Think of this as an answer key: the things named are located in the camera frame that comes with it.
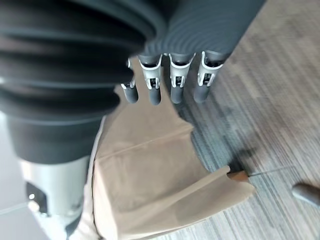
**gray carpet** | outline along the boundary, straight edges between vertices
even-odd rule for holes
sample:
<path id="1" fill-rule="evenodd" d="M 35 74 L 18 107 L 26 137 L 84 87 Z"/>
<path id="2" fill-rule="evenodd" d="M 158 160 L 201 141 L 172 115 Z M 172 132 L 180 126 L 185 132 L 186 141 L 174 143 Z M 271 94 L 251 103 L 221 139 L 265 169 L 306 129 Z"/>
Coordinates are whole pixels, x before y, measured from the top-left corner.
<path id="1" fill-rule="evenodd" d="M 320 1 L 269 0 L 226 62 L 206 103 L 176 108 L 195 127 L 208 170 L 244 168 L 248 201 L 159 240 L 320 240 L 320 209 L 291 195 L 320 187 Z"/>

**paper bag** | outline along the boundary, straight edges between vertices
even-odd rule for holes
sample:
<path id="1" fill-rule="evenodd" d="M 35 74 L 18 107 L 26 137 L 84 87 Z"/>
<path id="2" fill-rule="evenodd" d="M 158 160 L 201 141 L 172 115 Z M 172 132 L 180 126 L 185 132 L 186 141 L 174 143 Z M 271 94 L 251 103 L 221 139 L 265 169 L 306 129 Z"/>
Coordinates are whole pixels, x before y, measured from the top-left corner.
<path id="1" fill-rule="evenodd" d="M 92 194 L 96 230 L 106 240 L 149 239 L 192 225 L 248 198 L 254 187 L 208 172 L 191 142 L 193 127 L 175 112 L 164 84 L 153 106 L 139 62 L 139 100 L 105 122 L 95 156 Z"/>

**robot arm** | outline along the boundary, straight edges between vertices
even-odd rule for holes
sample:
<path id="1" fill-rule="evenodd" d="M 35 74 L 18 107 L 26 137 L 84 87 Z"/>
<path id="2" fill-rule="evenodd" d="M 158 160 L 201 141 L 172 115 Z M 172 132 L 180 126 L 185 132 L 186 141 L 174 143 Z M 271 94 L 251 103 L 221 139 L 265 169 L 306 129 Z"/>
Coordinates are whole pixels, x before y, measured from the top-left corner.
<path id="1" fill-rule="evenodd" d="M 29 208 L 52 239 L 69 236 L 83 205 L 89 156 L 122 84 L 138 91 L 129 57 L 139 54 L 152 104 L 161 101 L 161 60 L 170 58 L 180 103 L 195 53 L 194 99 L 218 71 L 264 0 L 2 0 L 0 110 L 7 115 Z"/>

